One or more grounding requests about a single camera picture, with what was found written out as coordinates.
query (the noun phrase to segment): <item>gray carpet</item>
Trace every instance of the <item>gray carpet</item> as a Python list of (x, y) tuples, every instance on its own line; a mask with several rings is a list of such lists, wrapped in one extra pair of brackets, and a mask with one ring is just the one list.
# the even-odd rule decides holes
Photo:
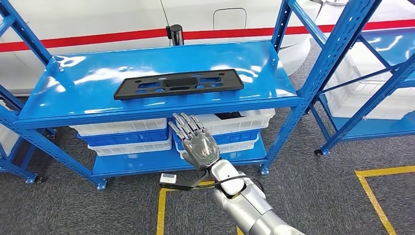
[[(314, 44), (306, 63), (291, 76), (297, 88), (317, 53)], [(270, 127), (262, 131), (267, 148), (287, 113), (287, 109), (277, 110)], [(68, 127), (59, 128), (55, 143), (91, 167), (95, 156), (75, 134)], [(315, 157), (313, 150), (322, 143), (323, 136), (314, 118), (304, 116), (269, 175), (260, 176), (257, 166), (238, 169), (260, 177), (268, 201), (278, 215), (308, 235), (387, 234), (354, 170), (415, 165), (415, 138), (344, 142), (335, 146), (329, 157)], [(97, 191), (91, 183), (39, 150), (29, 169), (40, 172), (47, 181), (26, 185), (20, 178), (0, 174), (0, 234), (156, 233), (160, 174), (111, 179), (105, 190)], [(198, 175), (195, 171), (178, 172), (181, 180)], [(399, 235), (414, 234), (414, 182), (411, 173), (368, 178)], [(168, 192), (164, 234), (236, 234), (235, 224), (217, 208), (209, 194), (209, 189)]]

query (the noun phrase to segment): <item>car door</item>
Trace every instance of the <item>car door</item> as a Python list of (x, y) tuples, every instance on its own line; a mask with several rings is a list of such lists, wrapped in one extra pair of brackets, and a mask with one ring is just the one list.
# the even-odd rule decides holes
[[(39, 39), (52, 39), (48, 42), (54, 47), (48, 49), (51, 54), (169, 45), (167, 37), (125, 40), (143, 34), (145, 37), (151, 33), (146, 30), (166, 27), (163, 8), (157, 0), (11, 0), (11, 3)], [(1, 40), (21, 41), (12, 29)], [(0, 83), (16, 94), (28, 94), (45, 68), (30, 50), (0, 53), (0, 64)]]

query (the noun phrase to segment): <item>blue metal shelf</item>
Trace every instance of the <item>blue metal shelf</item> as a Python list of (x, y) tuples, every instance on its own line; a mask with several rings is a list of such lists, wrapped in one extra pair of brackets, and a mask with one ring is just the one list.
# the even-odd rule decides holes
[[(235, 69), (239, 91), (114, 100), (124, 78)], [(270, 41), (54, 56), (21, 111), (24, 128), (296, 106), (300, 101)]]
[[(357, 40), (381, 0), (354, 0), (344, 8), (326, 38), (295, 0), (281, 1), (271, 41), (223, 43), (51, 56), (8, 0), (0, 14), (45, 64), (46, 70), (18, 114), (0, 107), (0, 122), (56, 160), (104, 189), (104, 176), (191, 169), (175, 150), (98, 157), (93, 171), (39, 134), (35, 128), (147, 118), (167, 118), (173, 112), (212, 114), (291, 107), (270, 150), (262, 140), (253, 150), (224, 154), (235, 164), (261, 164), (261, 173), (277, 157), (320, 87)], [(288, 20), (294, 12), (311, 31), (322, 51), (304, 85), (295, 91), (277, 56)], [(123, 79), (175, 72), (235, 69), (245, 88), (239, 91), (114, 100)], [(20, 104), (3, 87), (0, 94)]]
[[(363, 117), (369, 114), (385, 97), (391, 95), (396, 89), (415, 86), (414, 28), (362, 32), (359, 40), (386, 68), (327, 90), (320, 89), (315, 101), (319, 101), (322, 104), (331, 124), (335, 128), (335, 133), (332, 136), (329, 135), (319, 114), (313, 107), (314, 102), (312, 102), (310, 105), (311, 112), (327, 140), (321, 146), (320, 151), (316, 150), (316, 153), (327, 154), (330, 148), (340, 141), (415, 135), (415, 112), (405, 115), (401, 120), (362, 120)], [(331, 115), (324, 95), (325, 92), (386, 71), (390, 71), (392, 77), (385, 82), (356, 114), (351, 118), (333, 117)]]
[(359, 39), (362, 37), (362, 42), (387, 62), (386, 67), (405, 62), (415, 50), (415, 28), (365, 31)]
[[(223, 159), (230, 160), (234, 165), (262, 164), (267, 161), (265, 156), (266, 151), (261, 137), (255, 143), (253, 149), (221, 154)], [(97, 156), (92, 169), (92, 176), (116, 177), (191, 169), (194, 169), (194, 167), (182, 160), (176, 148), (173, 147), (166, 151)]]
[[(349, 121), (346, 117), (333, 117), (328, 109), (325, 95), (320, 95), (320, 103), (327, 117), (334, 124), (336, 131), (340, 130)], [(367, 119), (360, 121), (341, 141), (356, 141), (375, 138), (395, 137), (415, 134), (415, 112), (409, 113), (401, 120)]]
[(32, 184), (35, 182), (36, 174), (27, 171), (26, 168), (30, 162), (30, 159), (32, 158), (34, 151), (36, 150), (36, 147), (30, 144), (29, 148), (26, 151), (26, 154), (24, 155), (22, 163), (20, 165), (13, 164), (13, 160), (16, 157), (21, 145), (23, 144), (23, 141), (23, 138), (18, 138), (12, 150), (10, 151), (9, 156), (3, 156), (3, 154), (0, 155), (0, 173), (11, 173), (20, 176), (26, 180), (27, 184)]

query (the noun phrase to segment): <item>black cable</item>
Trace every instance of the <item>black cable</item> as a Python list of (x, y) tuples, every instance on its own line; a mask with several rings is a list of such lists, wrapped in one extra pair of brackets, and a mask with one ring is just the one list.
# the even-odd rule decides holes
[(226, 181), (240, 179), (240, 178), (250, 178), (250, 179), (255, 180), (259, 184), (259, 187), (261, 188), (261, 191), (265, 192), (264, 191), (264, 186), (262, 185), (261, 181), (259, 179), (255, 178), (254, 176), (249, 176), (249, 175), (238, 175), (238, 176), (230, 177), (230, 178), (215, 182), (215, 183), (210, 184), (210, 185), (196, 186), (196, 188), (210, 188), (212, 186), (219, 185), (219, 184), (224, 183)]

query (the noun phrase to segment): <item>robotic arm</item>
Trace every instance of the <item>robotic arm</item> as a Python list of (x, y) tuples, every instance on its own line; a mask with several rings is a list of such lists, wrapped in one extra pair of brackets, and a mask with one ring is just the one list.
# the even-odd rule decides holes
[[(184, 159), (197, 170), (205, 171), (205, 175), (190, 185), (180, 185), (164, 181), (161, 187), (179, 190), (207, 188), (215, 186), (213, 198), (216, 203), (231, 217), (246, 235), (304, 235), (286, 224), (274, 212), (261, 191), (249, 177), (228, 161), (219, 157), (219, 147), (213, 136), (195, 116), (173, 114), (177, 126), (169, 122), (171, 128), (182, 140), (187, 151)], [(215, 183), (208, 186), (197, 186), (210, 175)]]

